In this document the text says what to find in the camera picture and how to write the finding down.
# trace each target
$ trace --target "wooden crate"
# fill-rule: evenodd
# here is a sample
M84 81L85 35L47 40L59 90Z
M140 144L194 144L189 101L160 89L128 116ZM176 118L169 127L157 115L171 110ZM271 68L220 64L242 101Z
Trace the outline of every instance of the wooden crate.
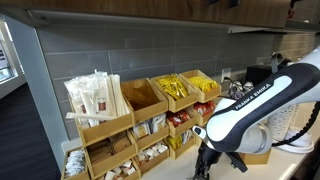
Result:
M158 101L154 102L154 104L152 104L148 107L145 107L145 108L142 108L139 110L133 109L134 110L133 114L134 114L134 118L135 118L136 123L145 121L147 119L150 119L154 116L157 116L161 113L168 111L168 100L155 87L155 85L151 82L150 79L144 78L144 79L137 79L137 80L132 80L132 81L121 83L121 90L122 90L123 94L127 97L127 99L128 99L128 97L137 96L137 94L134 90L138 89L138 88L144 88L145 90L147 90L149 88L152 89L152 92L157 97Z
M123 180L140 180L141 179L141 171L138 166L138 163L135 161L135 159L131 159L132 164L134 168L136 169L136 172L130 174L129 176L125 177ZM100 178L97 178L96 180L104 180L104 176L101 176Z
M271 153L271 148L269 151L267 151L264 154L239 153L239 155L246 165L258 165L258 164L267 164L268 160L269 160L270 153Z
M74 151L74 150L79 150L81 148L75 148L72 149L70 151L66 152L65 158L64 158L64 166L61 172L61 180L90 180L90 175L89 175L89 171L88 171L88 166L85 166L85 170L79 174L76 174L74 176L70 176L70 177L65 177L65 172L66 172L66 164L67 164L67 159L69 157L69 154Z
M199 116L196 116L192 108L186 109L188 114L190 115L191 119L180 124L177 127L173 126L173 123L167 119L167 124L169 125L169 135L172 137L180 136L182 133L186 132L188 129L191 129L195 124Z
M135 140L136 140L136 144L138 146L138 151L144 150L148 147L150 147L151 145L159 142L160 140L164 139L165 137L167 137L169 135L169 126L166 126L162 129L160 129L158 132L153 133L151 135L148 135L142 139L137 139L135 136Z
M85 157L89 166L92 179L103 176L109 170L112 170L122 164L122 162L133 158L137 152L138 147L135 143L134 137L127 131L127 136L131 142L131 146L122 150L119 153L114 154L111 157L101 157L97 162L92 163L87 148L85 148Z
M182 145L180 148L177 150L174 150L171 145L169 144L169 150L170 150L170 157L172 159L177 159L180 157L184 152L186 152L190 147L195 145L196 139L193 137L190 141L188 141L186 144Z
M141 170L141 174L145 174L148 171L150 171L151 169L153 169L154 167L156 167L157 165L159 165L162 161L166 160L169 157L169 149L164 151L163 153L161 153L160 155L158 155L157 157L151 159L150 161L148 161L147 163L143 164L142 166L140 166L140 170Z
M193 70L193 71L184 72L184 73L179 74L179 76L184 81L186 81L193 89L195 89L197 91L197 93L198 93L198 101L201 102L201 103L208 102L208 101L218 97L221 94L221 86L219 84L218 84L218 88L217 89L213 89L213 90L211 90L209 92L203 92L203 91L200 90L200 88L195 86L189 80L189 78L194 77L194 76L201 76L201 77L204 77L206 79L212 80L210 77L205 75L200 70Z
M201 114L199 114L198 112L196 112L196 113L198 114L198 118L197 118L196 124L198 124L199 126L205 126L208 123L209 118L213 114L213 112L211 112L211 113L208 113L208 114L206 114L204 116L201 116Z
M157 79L161 79L164 77L167 77L170 75L163 75L163 76L158 76L151 78L152 83L159 89L159 91L167 98L168 100L168 110L171 112L178 112L181 109L184 109L188 106L191 106L192 104L197 102L198 99L198 93L195 89L191 87L186 81L181 79L179 76L177 76L178 79L182 82L186 90L188 91L189 96L179 99L179 100L174 100L172 96L170 96L168 93L164 91L164 89L158 84Z
M125 131L135 124L132 112L87 129L81 126L78 119L75 121L83 147L87 147L119 132Z

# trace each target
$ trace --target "upper cabinet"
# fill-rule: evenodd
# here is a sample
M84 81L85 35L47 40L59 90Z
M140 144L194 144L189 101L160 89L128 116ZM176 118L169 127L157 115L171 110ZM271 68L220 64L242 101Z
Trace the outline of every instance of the upper cabinet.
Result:
M219 22L258 27L284 27L290 1L221 0Z
M290 0L0 0L0 7L284 27Z
M0 0L0 7L189 21L219 20L220 4L208 0Z

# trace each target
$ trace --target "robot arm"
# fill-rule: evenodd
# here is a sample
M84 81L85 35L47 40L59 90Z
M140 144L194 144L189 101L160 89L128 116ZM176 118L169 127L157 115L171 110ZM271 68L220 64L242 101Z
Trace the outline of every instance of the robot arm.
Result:
M272 144L271 134L260 122L282 107L320 101L319 92L320 46L299 63L271 75L238 101L222 99L206 129L193 128L203 139L200 159L202 157L205 162L212 158L217 162L220 157L217 154L222 152L231 153L234 158L234 152L259 154L268 151ZM215 151L211 153L216 157L210 157L209 149Z

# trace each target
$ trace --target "countertop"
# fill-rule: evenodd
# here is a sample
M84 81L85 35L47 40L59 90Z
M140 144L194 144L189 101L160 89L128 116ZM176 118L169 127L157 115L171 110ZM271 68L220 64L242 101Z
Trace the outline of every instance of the countertop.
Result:
M296 127L303 127L308 121L314 103L304 103L299 105L297 119L294 123ZM318 129L320 117L309 131L315 142L319 136ZM194 145L178 159L166 159L154 169L143 175L142 180L184 180L193 177L194 167L198 156L198 147ZM285 180L292 176L296 168L307 154L295 154L278 148L272 148L269 161L265 165L249 165L248 171L241 173L238 169L230 166L230 159L222 155L220 161L211 166L210 179L215 180Z

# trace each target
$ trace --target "black cable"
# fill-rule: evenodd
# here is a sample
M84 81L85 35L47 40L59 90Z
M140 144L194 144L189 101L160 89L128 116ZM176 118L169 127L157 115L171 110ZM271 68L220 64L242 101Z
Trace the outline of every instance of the black cable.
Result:
M299 139L301 136L303 136L305 133L307 133L309 131L309 129L312 127L312 125L314 124L314 122L317 120L317 116L319 114L319 110L320 110L320 102L316 102L314 105L314 108L312 110L311 116L309 118L308 123L302 128L302 130L300 132L298 132L296 135L292 136L289 139L277 142L277 143L272 143L272 146L281 146L284 144L290 144L291 142Z

